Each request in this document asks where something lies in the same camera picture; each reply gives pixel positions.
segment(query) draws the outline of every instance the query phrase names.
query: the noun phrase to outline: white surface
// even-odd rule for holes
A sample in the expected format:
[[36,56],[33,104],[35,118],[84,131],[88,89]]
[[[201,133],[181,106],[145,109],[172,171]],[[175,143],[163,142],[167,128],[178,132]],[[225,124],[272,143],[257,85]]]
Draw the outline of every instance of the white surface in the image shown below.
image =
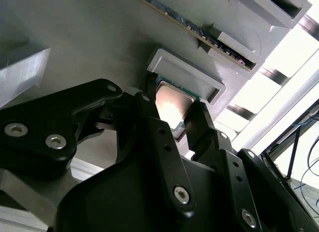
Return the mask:
[[[319,95],[319,51],[290,79],[274,98],[256,115],[232,142],[235,150],[252,149],[260,154],[294,120],[296,120]],[[281,120],[292,108],[298,108],[288,120]]]
[[257,72],[238,92],[232,103],[257,114],[280,88],[280,85]]
[[227,109],[216,118],[216,121],[237,132],[240,132],[249,123],[248,120]]
[[269,55],[264,67],[274,68],[292,77],[318,48],[319,41],[296,26]]
[[[308,169],[307,166],[307,155],[311,145],[314,143],[316,138],[319,136],[319,122],[315,123],[309,130],[307,130],[299,139],[298,147],[296,151],[295,162],[293,166],[293,172],[291,177],[298,181],[301,180],[303,174]],[[293,144],[275,161],[279,170],[283,174],[288,173],[289,162],[293,150]],[[319,142],[313,148],[310,162],[314,161],[319,157]],[[319,162],[312,166],[311,170],[319,175]],[[312,174],[310,171],[306,173],[303,178],[303,183],[315,187],[319,190],[319,177]]]
[[33,85],[40,84],[50,49],[0,69],[0,107]]
[[313,6],[309,9],[307,14],[319,23],[319,0],[308,0]]

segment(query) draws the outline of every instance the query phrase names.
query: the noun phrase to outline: bright light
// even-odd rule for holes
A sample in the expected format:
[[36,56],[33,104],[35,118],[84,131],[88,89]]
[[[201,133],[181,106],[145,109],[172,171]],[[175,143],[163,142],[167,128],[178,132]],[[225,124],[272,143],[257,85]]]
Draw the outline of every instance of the bright light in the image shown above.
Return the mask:
[[318,99],[318,61],[319,51],[234,139],[235,150],[247,148],[260,154]]
[[193,152],[193,151],[188,151],[187,154],[185,155],[185,157],[190,160],[193,155],[195,155],[195,152]]
[[266,59],[264,67],[292,77],[317,51],[319,42],[299,26],[288,32]]
[[244,127],[249,123],[248,120],[227,109],[223,110],[222,113],[219,114],[216,121],[237,132],[244,129]]
[[156,100],[156,107],[158,108],[160,119],[166,121],[170,128],[175,129],[181,122],[183,115],[180,114],[174,103]]
[[257,72],[238,92],[232,103],[257,114],[280,88],[280,85]]

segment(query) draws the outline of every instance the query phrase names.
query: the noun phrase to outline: processor chip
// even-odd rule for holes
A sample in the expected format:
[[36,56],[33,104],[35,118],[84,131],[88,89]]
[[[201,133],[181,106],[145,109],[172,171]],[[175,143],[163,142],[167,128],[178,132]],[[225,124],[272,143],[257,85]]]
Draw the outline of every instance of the processor chip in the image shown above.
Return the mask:
[[156,92],[156,106],[160,119],[166,121],[173,131],[183,125],[183,117],[196,97],[161,81]]

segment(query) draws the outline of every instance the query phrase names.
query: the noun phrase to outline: mounting hole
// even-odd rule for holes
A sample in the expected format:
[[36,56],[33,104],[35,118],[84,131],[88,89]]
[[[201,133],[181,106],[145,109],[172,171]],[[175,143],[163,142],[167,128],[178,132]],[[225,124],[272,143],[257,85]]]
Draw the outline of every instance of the mounting hole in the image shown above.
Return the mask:
[[159,132],[162,133],[162,134],[165,134],[165,130],[162,129],[162,128],[159,128]]
[[171,151],[171,147],[168,146],[168,145],[164,145],[164,149],[167,150],[167,151]]
[[146,101],[150,101],[150,99],[147,96],[143,96],[143,99]]
[[239,175],[236,176],[236,179],[237,179],[239,182],[243,182],[243,179],[242,179]]
[[116,88],[115,88],[114,86],[108,86],[108,89],[109,89],[110,91],[116,91]]

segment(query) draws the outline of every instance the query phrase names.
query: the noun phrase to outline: black plastic part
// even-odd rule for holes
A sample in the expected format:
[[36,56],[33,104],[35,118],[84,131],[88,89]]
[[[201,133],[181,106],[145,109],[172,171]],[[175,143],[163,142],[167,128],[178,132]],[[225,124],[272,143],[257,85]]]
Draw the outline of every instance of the black plastic part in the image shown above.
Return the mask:
[[54,232],[219,232],[227,221],[228,198],[216,173],[199,163],[183,160],[194,188],[194,216],[176,223],[162,203],[156,169],[139,147],[125,160],[77,185],[60,204]]
[[[162,193],[158,200],[167,205],[167,213],[172,217],[178,220],[189,218],[194,214],[196,199],[170,127],[167,122],[160,120],[153,100],[147,100],[143,93],[137,93],[135,99],[139,118],[136,126],[137,144],[144,150],[149,163],[156,168]],[[175,197],[174,189],[177,186],[188,192],[190,200],[187,204],[182,204]]]
[[153,100],[156,100],[156,90],[157,90],[156,79],[158,76],[159,75],[157,75],[154,72],[149,72],[146,75],[146,79],[141,86],[141,90],[145,92],[145,94]]
[[[215,129],[205,103],[193,103],[184,123],[188,147],[195,152],[192,160],[215,169],[223,179],[221,186],[225,187],[228,194],[231,221],[240,225],[243,231],[261,231],[243,163],[233,154],[229,138]],[[243,221],[243,209],[255,219],[254,228]]]
[[309,215],[300,200],[293,197],[263,161],[251,158],[247,150],[238,152],[242,159],[260,220],[270,231],[312,231],[318,232],[318,226]]
[[[37,178],[62,175],[75,154],[80,135],[83,139],[92,133],[83,130],[89,126],[89,114],[121,95],[121,89],[113,82],[99,79],[0,110],[0,168]],[[13,122],[25,125],[28,133],[8,136],[4,128]],[[51,134],[62,135],[67,145],[61,150],[48,148],[45,139]]]

